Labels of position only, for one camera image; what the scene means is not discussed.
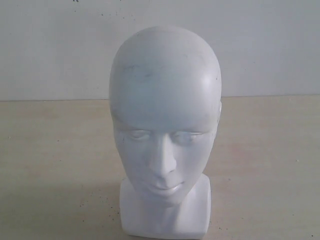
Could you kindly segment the white mannequin head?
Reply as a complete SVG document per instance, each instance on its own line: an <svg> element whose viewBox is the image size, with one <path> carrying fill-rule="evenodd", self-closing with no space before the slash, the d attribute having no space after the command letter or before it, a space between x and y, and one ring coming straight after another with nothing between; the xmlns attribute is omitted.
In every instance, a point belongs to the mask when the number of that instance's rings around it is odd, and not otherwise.
<svg viewBox="0 0 320 240"><path fill-rule="evenodd" d="M126 178L121 226L131 236L199 240L208 231L204 169L221 116L218 59L197 34L154 26L128 38L109 79L115 145Z"/></svg>

